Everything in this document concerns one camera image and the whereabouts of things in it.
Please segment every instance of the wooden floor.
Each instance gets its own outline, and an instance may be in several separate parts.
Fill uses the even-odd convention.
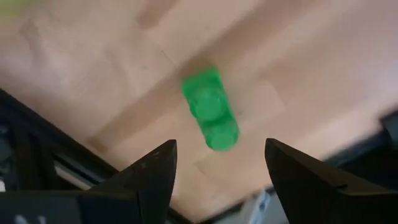
[[[0,87],[123,169],[177,139],[197,222],[271,185],[264,141],[325,158],[398,105],[396,0],[43,0],[0,29]],[[206,147],[180,81],[217,65],[241,137]]]

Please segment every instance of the wooden surface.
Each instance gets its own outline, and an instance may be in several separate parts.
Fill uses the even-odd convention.
[[[43,0],[0,30],[0,86],[123,169],[177,139],[193,221],[270,186],[264,140],[325,158],[398,103],[396,0]],[[219,66],[241,128],[208,149],[180,80]]]

